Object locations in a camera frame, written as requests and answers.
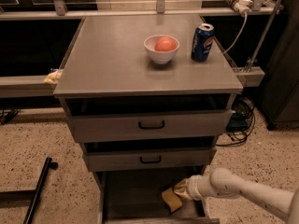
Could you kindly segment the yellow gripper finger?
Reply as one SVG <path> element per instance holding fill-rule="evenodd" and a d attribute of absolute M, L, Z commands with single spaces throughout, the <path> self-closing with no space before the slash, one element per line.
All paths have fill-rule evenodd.
<path fill-rule="evenodd" d="M 192 200 L 192 197 L 186 192 L 186 191 L 175 191 L 175 193 L 177 194 L 177 196 L 179 196 L 181 199 L 184 200 Z"/>
<path fill-rule="evenodd" d="M 187 189 L 188 187 L 188 183 L 189 183 L 189 179 L 188 178 L 184 178 L 183 180 L 181 180 L 180 182 L 178 182 L 175 186 L 174 186 L 174 191 L 175 192 L 183 192 Z"/>

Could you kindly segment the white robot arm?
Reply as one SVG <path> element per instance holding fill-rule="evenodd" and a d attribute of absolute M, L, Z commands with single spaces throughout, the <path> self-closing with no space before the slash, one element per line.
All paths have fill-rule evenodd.
<path fill-rule="evenodd" d="M 248 181 L 225 168 L 209 175 L 192 175 L 174 186 L 174 192 L 185 199 L 205 197 L 231 198 L 242 196 L 265 211 L 282 219 L 285 224 L 299 224 L 299 190 L 290 192 Z"/>

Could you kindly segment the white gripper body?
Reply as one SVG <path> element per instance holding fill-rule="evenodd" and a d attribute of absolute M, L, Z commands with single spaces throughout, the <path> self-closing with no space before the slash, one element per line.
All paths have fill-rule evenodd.
<path fill-rule="evenodd" d="M 204 198 L 200 191 L 201 186 L 205 183 L 205 179 L 201 175 L 192 175 L 187 184 L 187 191 L 193 200 L 199 201 Z"/>

